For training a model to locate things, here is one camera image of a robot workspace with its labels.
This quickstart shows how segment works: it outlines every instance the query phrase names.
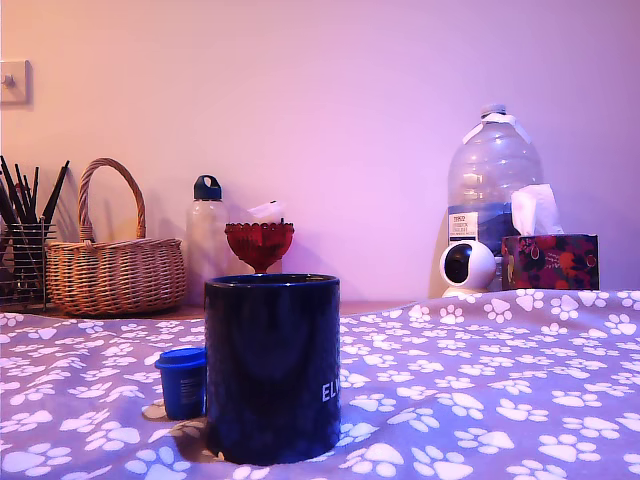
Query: large water jug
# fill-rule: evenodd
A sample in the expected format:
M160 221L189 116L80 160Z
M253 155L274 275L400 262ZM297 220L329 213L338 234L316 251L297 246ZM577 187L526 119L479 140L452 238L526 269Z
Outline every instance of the large water jug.
M484 107L449 168L449 244L478 240L499 256L502 237L518 235L511 194L539 183L540 157L522 126L504 105Z

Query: floral tissue box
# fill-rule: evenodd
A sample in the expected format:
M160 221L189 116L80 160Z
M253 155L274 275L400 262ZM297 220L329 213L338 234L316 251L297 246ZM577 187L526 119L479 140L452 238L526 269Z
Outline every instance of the floral tissue box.
M502 239L502 289L599 290L597 235Z

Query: light switch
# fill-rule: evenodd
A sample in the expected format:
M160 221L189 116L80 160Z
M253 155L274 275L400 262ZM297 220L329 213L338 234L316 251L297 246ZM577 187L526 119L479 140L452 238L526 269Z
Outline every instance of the light switch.
M0 84L3 105L27 103L27 61L0 60Z

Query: mug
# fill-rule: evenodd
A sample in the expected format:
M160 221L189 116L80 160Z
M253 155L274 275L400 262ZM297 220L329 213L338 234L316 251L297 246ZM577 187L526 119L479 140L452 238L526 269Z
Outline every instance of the mug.
M340 437L340 281L314 274L205 285L207 448L234 463L317 457Z

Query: water bottle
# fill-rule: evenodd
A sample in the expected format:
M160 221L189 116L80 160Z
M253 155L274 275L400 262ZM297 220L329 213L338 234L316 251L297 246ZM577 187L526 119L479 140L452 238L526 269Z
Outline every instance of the water bottle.
M211 175L198 177L193 198L187 215L187 303L203 306L204 283L227 273L231 249L224 229L229 214L222 188Z
M488 105L449 167L449 244L478 240L500 256L502 237L518 235L511 194L542 183L540 157L504 105Z

